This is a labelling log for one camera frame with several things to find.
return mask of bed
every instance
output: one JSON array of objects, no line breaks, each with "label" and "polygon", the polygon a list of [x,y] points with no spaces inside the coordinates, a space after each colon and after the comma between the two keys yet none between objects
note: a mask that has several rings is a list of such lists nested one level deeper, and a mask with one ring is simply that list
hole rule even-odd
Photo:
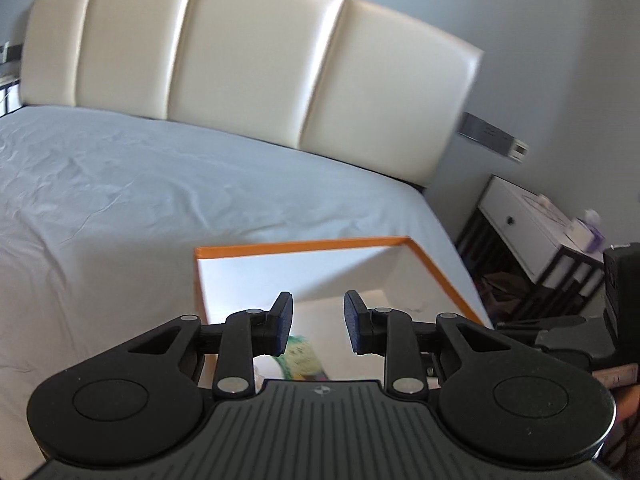
[{"label": "bed", "polygon": [[481,53],[361,0],[36,0],[0,118],[0,478],[51,374],[194,311],[193,249],[411,236]]}]

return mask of ribbed gray surface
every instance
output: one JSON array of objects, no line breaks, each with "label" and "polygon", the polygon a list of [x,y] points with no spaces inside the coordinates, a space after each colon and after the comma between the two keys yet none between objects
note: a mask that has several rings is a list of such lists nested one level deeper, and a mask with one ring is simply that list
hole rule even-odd
[{"label": "ribbed gray surface", "polygon": [[377,383],[270,381],[250,400],[226,402],[173,454],[129,470],[88,471],[50,462],[34,480],[508,480],[606,479],[593,463],[514,471],[459,450],[422,404]]}]

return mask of headboard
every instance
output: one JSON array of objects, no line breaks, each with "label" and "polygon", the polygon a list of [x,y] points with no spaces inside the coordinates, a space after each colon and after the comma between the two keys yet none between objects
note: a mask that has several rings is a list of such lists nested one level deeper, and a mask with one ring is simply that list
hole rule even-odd
[{"label": "headboard", "polygon": [[206,126],[425,186],[481,51],[363,0],[36,0],[25,104]]}]

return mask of white box with orange rim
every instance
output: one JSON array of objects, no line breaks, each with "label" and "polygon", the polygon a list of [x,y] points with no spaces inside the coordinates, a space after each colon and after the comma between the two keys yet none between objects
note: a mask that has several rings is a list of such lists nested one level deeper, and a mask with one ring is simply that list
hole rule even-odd
[{"label": "white box with orange rim", "polygon": [[382,357],[351,351],[347,290],[356,290],[369,308],[389,306],[416,321],[435,322],[439,313],[455,312],[480,322],[409,237],[202,247],[195,250],[195,263],[197,309],[209,324],[238,310],[269,310],[281,291],[290,292],[290,334],[310,342],[331,380],[382,380],[384,373]]}]

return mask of mattress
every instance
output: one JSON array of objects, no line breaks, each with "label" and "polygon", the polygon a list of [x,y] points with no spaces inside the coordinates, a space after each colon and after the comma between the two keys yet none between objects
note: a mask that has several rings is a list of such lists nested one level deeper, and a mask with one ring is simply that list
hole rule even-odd
[{"label": "mattress", "polygon": [[194,312],[197,246],[409,235],[489,323],[415,189],[196,126],[63,107],[1,118],[0,233],[3,480],[42,462],[25,418],[41,381]]}]

